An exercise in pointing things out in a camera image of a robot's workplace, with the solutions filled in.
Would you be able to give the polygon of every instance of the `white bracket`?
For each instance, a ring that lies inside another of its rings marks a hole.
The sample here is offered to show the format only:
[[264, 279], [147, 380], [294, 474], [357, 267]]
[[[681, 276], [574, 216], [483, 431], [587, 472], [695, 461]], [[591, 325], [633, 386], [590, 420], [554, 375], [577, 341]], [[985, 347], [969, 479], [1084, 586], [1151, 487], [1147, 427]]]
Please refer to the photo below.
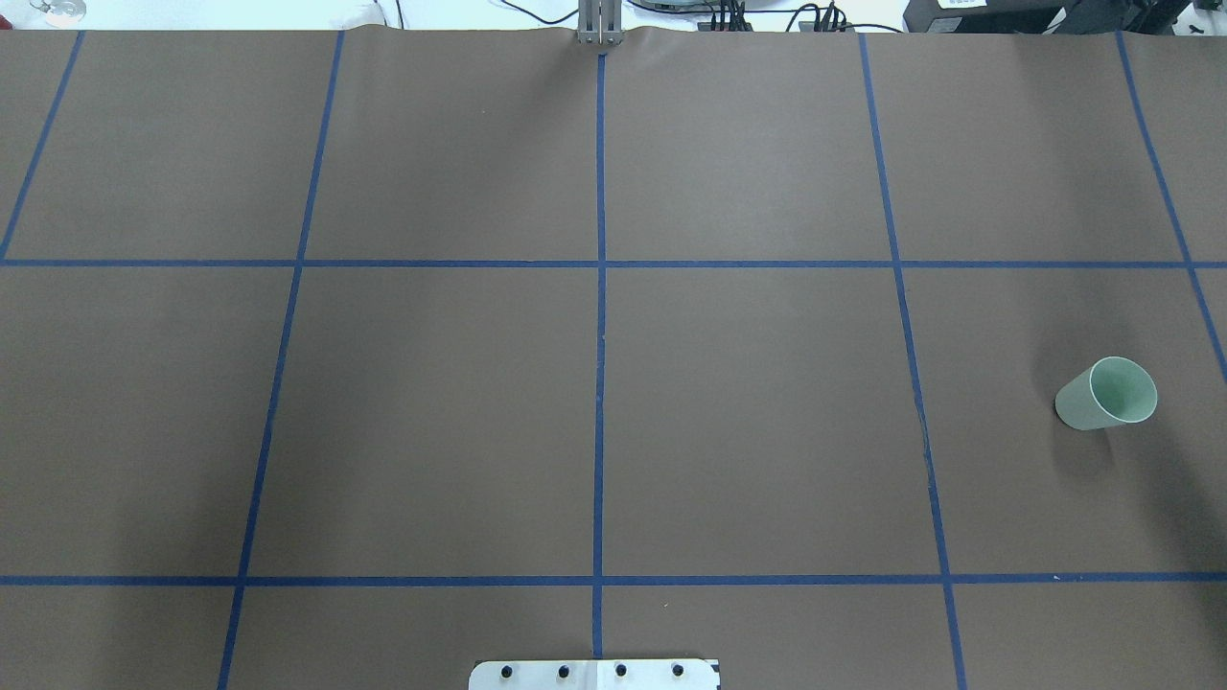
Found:
[[720, 690], [720, 662], [610, 659], [482, 662], [469, 690]]
[[622, 0], [579, 0], [579, 28], [575, 36], [580, 43], [622, 43]]

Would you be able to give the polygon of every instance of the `cup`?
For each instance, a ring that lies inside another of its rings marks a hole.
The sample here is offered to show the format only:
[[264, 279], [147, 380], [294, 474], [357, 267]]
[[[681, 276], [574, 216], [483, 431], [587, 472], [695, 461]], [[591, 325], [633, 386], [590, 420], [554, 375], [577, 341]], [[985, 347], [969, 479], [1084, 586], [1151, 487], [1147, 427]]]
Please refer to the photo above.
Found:
[[1137, 362], [1104, 357], [1056, 394], [1056, 415], [1079, 431], [1137, 424], [1155, 414], [1158, 390]]

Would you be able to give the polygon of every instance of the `blue grid line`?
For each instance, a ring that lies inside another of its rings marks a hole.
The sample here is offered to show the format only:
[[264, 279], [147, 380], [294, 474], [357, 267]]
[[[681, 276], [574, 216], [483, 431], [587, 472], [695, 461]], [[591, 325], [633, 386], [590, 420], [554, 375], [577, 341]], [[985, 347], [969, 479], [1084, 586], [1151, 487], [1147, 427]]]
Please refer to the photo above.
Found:
[[1175, 233], [1175, 242], [1180, 246], [1180, 255], [1184, 258], [1184, 266], [1189, 273], [1189, 282], [1193, 285], [1193, 293], [1198, 297], [1198, 307], [1201, 309], [1201, 319], [1206, 324], [1206, 334], [1210, 336], [1210, 345], [1215, 350], [1218, 360], [1218, 372], [1223, 381], [1227, 381], [1227, 357], [1223, 356], [1222, 344], [1218, 341], [1218, 330], [1215, 328], [1215, 319], [1210, 316], [1210, 307], [1206, 304], [1206, 296], [1201, 292], [1201, 281], [1198, 280], [1198, 271], [1193, 264], [1193, 254], [1189, 253], [1189, 243], [1184, 238], [1184, 230], [1180, 227], [1180, 219], [1175, 214], [1175, 204], [1172, 201], [1172, 192], [1167, 187], [1167, 178], [1163, 176], [1163, 166], [1158, 162], [1158, 152], [1151, 140], [1150, 128], [1146, 125], [1146, 115], [1142, 113], [1142, 102], [1137, 97], [1137, 85], [1134, 82], [1134, 69], [1129, 63], [1129, 50], [1125, 49], [1125, 34], [1117, 31], [1117, 50], [1120, 53], [1120, 66], [1125, 71], [1125, 83], [1129, 86], [1129, 99], [1134, 104], [1134, 115], [1137, 117], [1137, 129], [1141, 130], [1142, 142], [1146, 144], [1146, 155], [1150, 156], [1151, 167], [1155, 168], [1155, 179], [1158, 182], [1158, 190], [1163, 195], [1163, 205], [1167, 207], [1167, 217], [1172, 221], [1172, 232]]
[[[848, 587], [942, 584], [1077, 584], [1087, 582], [1227, 582], [1223, 571], [1173, 572], [967, 572], [904, 575], [606, 575], [604, 587]], [[474, 587], [591, 587], [587, 575], [512, 576], [248, 576], [244, 587], [318, 588], [474, 588]], [[0, 587], [234, 587], [237, 577], [210, 576], [97, 576], [6, 575]]]
[[593, 432], [593, 658], [604, 653], [605, 575], [605, 53], [596, 56], [596, 397]]
[[72, 77], [72, 68], [76, 66], [77, 55], [81, 54], [81, 44], [85, 43], [85, 32], [79, 31], [76, 41], [72, 42], [72, 52], [69, 53], [69, 61], [64, 65], [64, 74], [60, 75], [60, 85], [55, 88], [55, 97], [52, 98], [52, 107], [47, 110], [47, 119], [43, 120], [43, 131], [38, 135], [38, 144], [34, 145], [34, 153], [29, 157], [29, 166], [26, 167], [26, 178], [21, 180], [21, 189], [17, 192], [17, 200], [12, 205], [12, 214], [9, 216], [9, 226], [4, 231], [4, 239], [0, 239], [0, 259], [9, 253], [9, 244], [17, 232], [17, 221], [21, 219], [21, 209], [26, 205], [26, 194], [34, 182], [34, 172], [38, 171], [38, 161], [43, 157], [43, 149], [47, 146], [47, 138], [52, 134], [52, 125], [55, 124], [55, 115], [60, 112], [60, 103], [64, 101], [64, 92], [67, 91], [69, 79]]
[[[1185, 270], [1187, 262], [1045, 262], [902, 259], [904, 269], [1090, 269]], [[293, 268], [297, 259], [0, 259], [11, 268]], [[404, 269], [599, 269], [587, 259], [306, 259], [303, 268]], [[1196, 269], [1227, 269], [1227, 262], [1191, 262]], [[893, 260], [877, 259], [607, 259], [606, 269], [891, 269]]]
[[269, 410], [264, 419], [264, 436], [260, 441], [260, 457], [256, 460], [255, 480], [252, 486], [252, 503], [248, 507], [247, 528], [243, 533], [243, 551], [239, 555], [238, 582], [234, 584], [229, 624], [226, 626], [226, 646], [222, 649], [221, 670], [217, 674], [217, 690], [226, 690], [229, 683], [231, 662], [234, 658], [234, 641], [238, 637], [239, 616], [243, 613], [247, 573], [252, 565], [252, 544], [255, 539], [255, 523], [260, 514], [260, 496], [264, 492], [264, 478], [269, 468], [269, 448], [272, 446], [272, 425], [277, 415], [277, 401], [281, 397], [281, 381], [286, 370], [286, 352], [290, 350], [290, 334], [294, 324], [298, 286], [302, 284], [303, 262], [307, 257], [307, 241], [310, 236], [310, 221], [315, 206], [315, 192], [319, 187], [319, 171], [324, 165], [324, 146], [328, 142], [328, 125], [333, 115], [333, 97], [336, 95], [336, 77], [341, 69], [341, 49], [344, 47], [345, 32], [339, 31], [336, 32], [336, 45], [333, 48], [333, 70], [328, 80], [328, 93], [324, 97], [324, 114], [320, 117], [319, 140], [315, 144], [315, 161], [312, 165], [310, 187], [307, 190], [303, 225], [298, 236], [298, 255], [296, 258], [294, 275], [290, 282], [286, 318], [281, 327], [281, 344], [277, 346], [277, 363], [272, 372], [272, 390], [269, 394]]
[[858, 34], [860, 44], [861, 71], [865, 76], [865, 99], [869, 106], [869, 123], [874, 136], [874, 155], [877, 158], [877, 182], [882, 194], [882, 211], [886, 217], [886, 236], [891, 244], [891, 260], [894, 263], [894, 290], [899, 301], [899, 318], [903, 323], [903, 343], [907, 346], [908, 370], [912, 374], [912, 394], [920, 419], [920, 435], [924, 441], [924, 464], [929, 475], [929, 511], [933, 516], [933, 532], [937, 544], [937, 565], [941, 568], [941, 588], [946, 599], [946, 622], [950, 627], [950, 647], [955, 663], [955, 681], [958, 690], [967, 690], [967, 673], [963, 665], [963, 643], [958, 634], [958, 613], [955, 609], [955, 588], [950, 580], [950, 557], [946, 552], [946, 530], [941, 522], [941, 500], [937, 496], [937, 473], [933, 467], [933, 446], [929, 441], [929, 420], [924, 410], [924, 392], [920, 388], [920, 367], [917, 363], [915, 343], [912, 336], [912, 316], [908, 311], [907, 287], [903, 282], [903, 262], [899, 257], [898, 236], [894, 232], [894, 211], [891, 207], [891, 188], [886, 177], [886, 155], [882, 151], [882, 133], [877, 122], [877, 103], [874, 98], [874, 77], [869, 64], [869, 45], [865, 34]]

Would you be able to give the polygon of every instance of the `white metal plate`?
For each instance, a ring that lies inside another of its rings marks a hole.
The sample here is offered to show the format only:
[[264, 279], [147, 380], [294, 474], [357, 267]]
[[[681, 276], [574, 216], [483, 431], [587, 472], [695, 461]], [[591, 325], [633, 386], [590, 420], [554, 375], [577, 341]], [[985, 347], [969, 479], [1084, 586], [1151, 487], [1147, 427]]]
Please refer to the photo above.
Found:
[[469, 690], [719, 690], [719, 669], [708, 659], [482, 662]]

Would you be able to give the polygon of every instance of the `green cup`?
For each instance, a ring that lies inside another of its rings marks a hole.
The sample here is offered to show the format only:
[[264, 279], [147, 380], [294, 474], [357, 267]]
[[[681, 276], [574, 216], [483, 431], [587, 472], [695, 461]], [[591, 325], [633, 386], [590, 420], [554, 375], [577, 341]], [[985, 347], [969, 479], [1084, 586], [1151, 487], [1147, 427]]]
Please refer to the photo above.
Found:
[[1056, 414], [1079, 431], [1137, 424], [1155, 414], [1158, 390], [1137, 362], [1104, 357], [1056, 394]]

